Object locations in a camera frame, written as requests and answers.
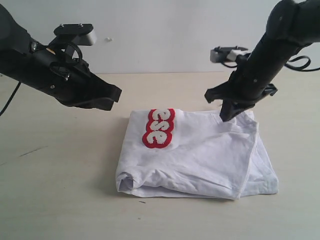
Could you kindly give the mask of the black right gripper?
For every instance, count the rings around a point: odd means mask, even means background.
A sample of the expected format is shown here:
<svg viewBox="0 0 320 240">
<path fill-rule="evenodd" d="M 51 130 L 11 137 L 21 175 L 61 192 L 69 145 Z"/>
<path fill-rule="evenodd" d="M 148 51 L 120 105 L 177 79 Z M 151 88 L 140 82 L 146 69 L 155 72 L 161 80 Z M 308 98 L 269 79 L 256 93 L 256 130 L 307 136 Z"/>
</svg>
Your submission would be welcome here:
<svg viewBox="0 0 320 240">
<path fill-rule="evenodd" d="M 271 53 L 251 53 L 245 62 L 238 65 L 229 80 L 207 89 L 204 98 L 210 104 L 223 100 L 220 118 L 228 122 L 255 106 L 278 89 L 271 81 L 278 74 L 278 56 Z"/>
</svg>

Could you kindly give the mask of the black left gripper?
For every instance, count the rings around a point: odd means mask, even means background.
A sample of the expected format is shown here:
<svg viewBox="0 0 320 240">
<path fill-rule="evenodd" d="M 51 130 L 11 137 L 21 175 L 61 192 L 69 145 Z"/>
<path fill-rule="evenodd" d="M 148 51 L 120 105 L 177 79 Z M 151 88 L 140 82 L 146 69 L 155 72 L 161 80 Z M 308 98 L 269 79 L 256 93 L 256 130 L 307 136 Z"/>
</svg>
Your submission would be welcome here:
<svg viewBox="0 0 320 240">
<path fill-rule="evenodd" d="M 73 57 L 48 47 L 32 53 L 32 87 L 66 107 L 110 111 L 122 90 L 93 74 L 82 52 Z"/>
</svg>

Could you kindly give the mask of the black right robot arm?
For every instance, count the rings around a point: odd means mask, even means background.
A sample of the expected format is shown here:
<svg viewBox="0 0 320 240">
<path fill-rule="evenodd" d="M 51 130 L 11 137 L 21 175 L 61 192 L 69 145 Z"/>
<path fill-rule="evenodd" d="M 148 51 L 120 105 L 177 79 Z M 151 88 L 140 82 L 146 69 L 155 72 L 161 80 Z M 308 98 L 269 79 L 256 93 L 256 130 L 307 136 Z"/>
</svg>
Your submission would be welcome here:
<svg viewBox="0 0 320 240">
<path fill-rule="evenodd" d="M 208 103 L 222 100 L 220 118 L 228 122 L 253 108 L 277 88 L 272 80 L 283 67 L 308 72 L 308 64 L 294 67 L 297 54 L 320 41 L 320 2 L 318 0 L 281 0 L 272 9 L 265 33 L 252 51 L 244 47 L 216 47 L 210 51 L 210 61 L 234 71 L 228 81 L 206 91 Z"/>
</svg>

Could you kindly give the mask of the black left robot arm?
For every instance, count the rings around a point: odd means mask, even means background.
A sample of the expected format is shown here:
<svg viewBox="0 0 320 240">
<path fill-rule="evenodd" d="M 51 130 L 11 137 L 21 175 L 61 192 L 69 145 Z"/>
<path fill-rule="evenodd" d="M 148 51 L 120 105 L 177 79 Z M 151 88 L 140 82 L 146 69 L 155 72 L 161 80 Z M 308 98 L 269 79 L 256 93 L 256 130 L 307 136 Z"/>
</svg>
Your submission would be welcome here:
<svg viewBox="0 0 320 240">
<path fill-rule="evenodd" d="M 61 24 L 54 34 L 49 44 L 41 44 L 1 6 L 1 74 L 55 98 L 66 107 L 110 111 L 122 90 L 92 73 L 80 49 L 95 44 L 94 26 Z"/>
</svg>

